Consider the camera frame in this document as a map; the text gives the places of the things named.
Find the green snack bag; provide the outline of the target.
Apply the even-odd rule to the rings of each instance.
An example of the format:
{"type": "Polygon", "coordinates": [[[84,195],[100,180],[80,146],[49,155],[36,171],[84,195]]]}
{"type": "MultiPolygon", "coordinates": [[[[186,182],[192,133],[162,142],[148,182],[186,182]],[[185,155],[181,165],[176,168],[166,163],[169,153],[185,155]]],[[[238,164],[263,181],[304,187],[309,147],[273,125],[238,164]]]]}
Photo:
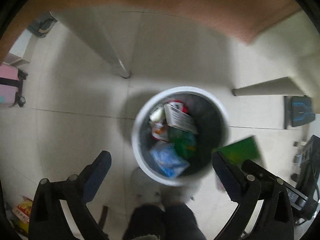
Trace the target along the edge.
{"type": "Polygon", "coordinates": [[[231,164],[236,166],[241,166],[246,160],[251,160],[257,164],[263,163],[255,136],[246,137],[221,148],[213,149],[212,153],[215,152],[221,152],[231,164]]]}

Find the blue tissue packet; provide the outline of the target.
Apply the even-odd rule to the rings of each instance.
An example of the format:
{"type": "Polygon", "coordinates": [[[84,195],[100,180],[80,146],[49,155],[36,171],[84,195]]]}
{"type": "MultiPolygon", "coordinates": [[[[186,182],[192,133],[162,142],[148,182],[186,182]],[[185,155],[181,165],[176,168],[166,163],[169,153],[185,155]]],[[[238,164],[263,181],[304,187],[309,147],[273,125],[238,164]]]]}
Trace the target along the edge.
{"type": "Polygon", "coordinates": [[[168,178],[180,176],[189,166],[189,162],[180,157],[174,144],[159,141],[150,150],[153,161],[168,178]]]}

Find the green white carton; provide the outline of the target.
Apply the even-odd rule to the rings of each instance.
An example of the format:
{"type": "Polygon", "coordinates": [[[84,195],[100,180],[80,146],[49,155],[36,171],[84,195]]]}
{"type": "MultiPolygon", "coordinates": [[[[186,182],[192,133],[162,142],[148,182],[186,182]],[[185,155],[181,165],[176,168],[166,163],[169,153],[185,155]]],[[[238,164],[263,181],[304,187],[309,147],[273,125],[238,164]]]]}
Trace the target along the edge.
{"type": "Polygon", "coordinates": [[[196,154],[196,138],[195,135],[173,127],[168,130],[169,141],[174,144],[176,153],[188,160],[195,157],[196,154]]]}

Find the red white snack bag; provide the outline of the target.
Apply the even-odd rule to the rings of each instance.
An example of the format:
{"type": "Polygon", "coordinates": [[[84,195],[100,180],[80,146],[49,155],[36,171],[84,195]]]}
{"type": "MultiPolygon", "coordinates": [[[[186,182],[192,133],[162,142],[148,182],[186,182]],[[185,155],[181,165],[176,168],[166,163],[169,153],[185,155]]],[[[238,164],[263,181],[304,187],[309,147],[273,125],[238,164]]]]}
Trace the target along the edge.
{"type": "MultiPolygon", "coordinates": [[[[189,113],[189,110],[185,104],[180,100],[170,101],[169,105],[182,111],[185,114],[189,113]]],[[[154,139],[160,141],[169,141],[168,126],[165,117],[164,106],[158,106],[149,116],[149,125],[151,127],[151,135],[154,139]]]]}

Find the white trash bin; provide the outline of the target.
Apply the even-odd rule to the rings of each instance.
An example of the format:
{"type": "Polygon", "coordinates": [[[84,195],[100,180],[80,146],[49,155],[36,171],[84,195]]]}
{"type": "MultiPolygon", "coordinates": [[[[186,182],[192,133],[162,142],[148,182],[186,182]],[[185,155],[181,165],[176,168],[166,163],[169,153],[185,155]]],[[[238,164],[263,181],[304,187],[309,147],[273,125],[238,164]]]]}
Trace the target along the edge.
{"type": "Polygon", "coordinates": [[[147,176],[182,186],[212,170],[212,150],[224,146],[228,136],[224,105],[205,90],[181,86],[156,94],[142,107],[131,144],[147,176]]]}

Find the red yellow box on floor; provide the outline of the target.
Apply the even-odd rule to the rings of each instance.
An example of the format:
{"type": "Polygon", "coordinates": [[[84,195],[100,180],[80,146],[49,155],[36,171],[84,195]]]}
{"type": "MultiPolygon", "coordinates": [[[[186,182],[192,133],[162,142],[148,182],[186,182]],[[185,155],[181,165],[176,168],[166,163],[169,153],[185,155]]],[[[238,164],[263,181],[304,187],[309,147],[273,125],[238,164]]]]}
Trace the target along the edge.
{"type": "Polygon", "coordinates": [[[33,201],[25,196],[22,198],[23,201],[12,209],[15,216],[14,224],[22,233],[28,235],[33,201]]]}

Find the person's black trouser legs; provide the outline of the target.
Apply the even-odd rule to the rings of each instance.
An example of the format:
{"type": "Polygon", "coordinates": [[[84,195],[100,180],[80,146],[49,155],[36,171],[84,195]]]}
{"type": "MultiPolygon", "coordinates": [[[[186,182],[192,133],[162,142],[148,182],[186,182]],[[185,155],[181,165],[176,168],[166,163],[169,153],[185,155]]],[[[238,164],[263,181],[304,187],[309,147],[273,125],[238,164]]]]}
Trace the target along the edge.
{"type": "Polygon", "coordinates": [[[146,204],[135,208],[123,239],[205,239],[192,210],[185,204],[161,209],[146,204]]]}

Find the black blue exercise board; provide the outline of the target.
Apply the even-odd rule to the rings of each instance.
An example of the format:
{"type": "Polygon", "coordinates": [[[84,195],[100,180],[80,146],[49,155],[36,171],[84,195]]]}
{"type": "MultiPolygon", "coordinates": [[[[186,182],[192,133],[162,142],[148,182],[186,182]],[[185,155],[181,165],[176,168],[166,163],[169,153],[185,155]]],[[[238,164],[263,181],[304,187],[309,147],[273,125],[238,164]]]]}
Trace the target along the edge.
{"type": "Polygon", "coordinates": [[[284,129],[299,127],[316,118],[311,98],[307,96],[284,96],[284,129]]]}

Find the white table leg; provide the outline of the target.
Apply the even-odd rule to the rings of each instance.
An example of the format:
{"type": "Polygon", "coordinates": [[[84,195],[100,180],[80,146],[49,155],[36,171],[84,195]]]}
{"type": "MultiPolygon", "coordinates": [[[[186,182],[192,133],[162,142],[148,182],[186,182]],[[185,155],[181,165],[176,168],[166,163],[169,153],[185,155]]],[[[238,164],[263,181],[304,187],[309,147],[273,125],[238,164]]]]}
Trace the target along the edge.
{"type": "Polygon", "coordinates": [[[289,77],[257,83],[254,85],[232,89],[234,96],[259,95],[304,95],[304,92],[289,77]]]}
{"type": "Polygon", "coordinates": [[[121,60],[109,34],[104,31],[95,10],[78,8],[54,11],[53,16],[102,60],[113,67],[122,78],[128,79],[131,77],[131,71],[121,60]]]}

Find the pink suitcase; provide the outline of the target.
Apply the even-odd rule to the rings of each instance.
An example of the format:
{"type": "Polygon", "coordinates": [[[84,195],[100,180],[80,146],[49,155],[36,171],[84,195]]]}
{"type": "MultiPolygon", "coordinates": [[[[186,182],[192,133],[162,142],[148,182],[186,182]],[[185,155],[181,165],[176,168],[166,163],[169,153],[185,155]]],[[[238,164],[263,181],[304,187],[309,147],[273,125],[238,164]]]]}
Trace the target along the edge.
{"type": "Polygon", "coordinates": [[[23,107],[26,103],[22,95],[23,81],[27,79],[28,73],[6,63],[1,64],[0,74],[0,96],[1,108],[18,105],[23,107]]]}

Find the pink brown tablecloth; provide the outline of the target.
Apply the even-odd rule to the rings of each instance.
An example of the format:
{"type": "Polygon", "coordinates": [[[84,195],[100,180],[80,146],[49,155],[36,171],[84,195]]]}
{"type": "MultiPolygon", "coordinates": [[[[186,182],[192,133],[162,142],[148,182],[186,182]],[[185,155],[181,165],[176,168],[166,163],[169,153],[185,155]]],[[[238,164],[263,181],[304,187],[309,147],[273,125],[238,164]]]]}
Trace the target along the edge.
{"type": "Polygon", "coordinates": [[[203,23],[250,43],[265,29],[300,11],[295,0],[3,0],[1,57],[21,32],[43,12],[94,5],[123,4],[162,11],[203,23]]]}

